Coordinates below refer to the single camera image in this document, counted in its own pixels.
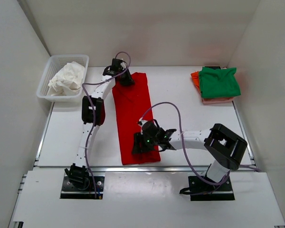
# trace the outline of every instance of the stack of folded clothes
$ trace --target stack of folded clothes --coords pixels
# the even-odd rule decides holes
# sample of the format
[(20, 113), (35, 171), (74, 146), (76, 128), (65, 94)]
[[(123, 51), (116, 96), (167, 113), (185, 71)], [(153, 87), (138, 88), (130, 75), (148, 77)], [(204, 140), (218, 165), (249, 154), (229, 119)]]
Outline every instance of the stack of folded clothes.
[(201, 71), (191, 74), (192, 80), (204, 104), (230, 102), (240, 96), (238, 82), (234, 78), (236, 68), (211, 69), (203, 67)]

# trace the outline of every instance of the white wall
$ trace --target white wall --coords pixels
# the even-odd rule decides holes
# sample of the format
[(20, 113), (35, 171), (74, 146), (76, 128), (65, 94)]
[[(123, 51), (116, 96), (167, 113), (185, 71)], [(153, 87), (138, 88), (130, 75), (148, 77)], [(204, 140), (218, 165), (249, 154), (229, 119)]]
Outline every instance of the white wall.
[(261, 0), (231, 66), (238, 68), (237, 103), (256, 161), (285, 218), (285, 0)]
[(27, 0), (52, 55), (107, 66), (226, 66), (259, 0)]
[(0, 228), (9, 224), (48, 114), (49, 103), (35, 95), (47, 59), (17, 1), (0, 0)]

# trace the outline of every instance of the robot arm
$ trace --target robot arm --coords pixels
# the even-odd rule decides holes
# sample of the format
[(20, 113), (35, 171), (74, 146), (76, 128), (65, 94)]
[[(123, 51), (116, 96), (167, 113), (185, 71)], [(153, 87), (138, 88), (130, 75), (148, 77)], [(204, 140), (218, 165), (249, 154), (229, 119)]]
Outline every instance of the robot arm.
[[(118, 80), (122, 86), (130, 86), (134, 84), (129, 69), (127, 69), (125, 62), (122, 59), (112, 59), (112, 64), (105, 68), (99, 86), (92, 93), (92, 95), (90, 95), (93, 104), (90, 103), (87, 96), (83, 97), (81, 116), (82, 121), (84, 122), (83, 133), (75, 162), (71, 165), (70, 169), (65, 169), (65, 173), (69, 177), (69, 181), (78, 189), (85, 189), (88, 183), (89, 173), (87, 171), (87, 162), (85, 156), (86, 149), (91, 148), (99, 127), (105, 121), (104, 100), (111, 89), (115, 86), (115, 80)], [(94, 114), (91, 105), (93, 105), (95, 109), (95, 123), (93, 123)], [(95, 124), (94, 128), (92, 132), (90, 132), (93, 124)]]
[(209, 151), (215, 161), (209, 167), (206, 176), (214, 182), (220, 182), (230, 171), (237, 170), (247, 148), (247, 142), (222, 124), (216, 123), (211, 129), (201, 131), (184, 131), (162, 129), (156, 120), (140, 120), (141, 132), (134, 135), (132, 154), (154, 151), (160, 146), (162, 151), (184, 147)]
[[(111, 76), (103, 76), (102, 82), (110, 79)], [(99, 130), (100, 125), (103, 124), (105, 120), (105, 107), (104, 107), (104, 100), (106, 99), (107, 95), (111, 91), (111, 89), (115, 86), (115, 80), (110, 80), (99, 85), (96, 90), (90, 96), (92, 102), (95, 107), (96, 113), (96, 125), (91, 132), (91, 136), (89, 138), (89, 142), (87, 148), (91, 148), (93, 145), (95, 136)], [(80, 140), (80, 145), (78, 148), (77, 156), (75, 159), (75, 166), (78, 167), (87, 167), (86, 160), (85, 160), (85, 148), (86, 148), (86, 139), (87, 136), (92, 128), (93, 125), (93, 111), (91, 108), (91, 104), (89, 103), (87, 97), (83, 98), (83, 105), (82, 105), (82, 120), (84, 121), (83, 124), (83, 132)]]

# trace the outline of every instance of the pink cloth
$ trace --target pink cloth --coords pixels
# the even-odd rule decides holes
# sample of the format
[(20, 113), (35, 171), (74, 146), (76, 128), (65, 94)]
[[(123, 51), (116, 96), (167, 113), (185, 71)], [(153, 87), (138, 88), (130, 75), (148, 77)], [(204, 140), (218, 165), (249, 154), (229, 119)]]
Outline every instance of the pink cloth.
[(205, 105), (227, 103), (233, 101), (234, 97), (223, 97), (223, 98), (202, 98), (201, 101)]

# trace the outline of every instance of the black mounting plate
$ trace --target black mounting plate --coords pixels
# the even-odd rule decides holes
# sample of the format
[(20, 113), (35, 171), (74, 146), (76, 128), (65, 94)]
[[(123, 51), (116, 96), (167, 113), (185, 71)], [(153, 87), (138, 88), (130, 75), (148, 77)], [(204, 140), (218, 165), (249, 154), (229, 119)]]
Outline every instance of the black mounting plate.
[[(217, 187), (206, 184), (196, 176), (189, 176), (188, 180), (189, 180), (190, 192), (192, 193), (210, 192)], [(224, 184), (222, 184), (212, 194), (190, 196), (190, 201), (217, 201), (217, 200), (223, 200), (223, 201), (235, 200), (230, 178), (228, 178), (227, 181)]]
[(213, 69), (213, 70), (217, 70), (217, 69), (220, 69), (220, 67), (219, 66), (206, 66), (207, 68), (211, 68), (211, 69)]
[[(101, 199), (103, 198), (103, 193), (104, 193), (104, 186), (105, 186), (105, 177), (104, 176), (94, 176), (96, 185), (100, 181), (101, 184), (98, 185)], [(60, 193), (60, 198), (61, 199), (87, 199), (87, 200), (101, 200), (97, 193), (97, 198), (95, 199), (95, 194), (94, 194), (94, 186), (93, 186), (93, 181), (92, 177), (89, 176), (90, 180), (90, 185), (85, 189), (85, 190), (80, 190), (76, 188), (70, 181), (68, 176), (63, 177), (63, 182), (62, 182), (62, 187), (61, 187), (61, 193)]]

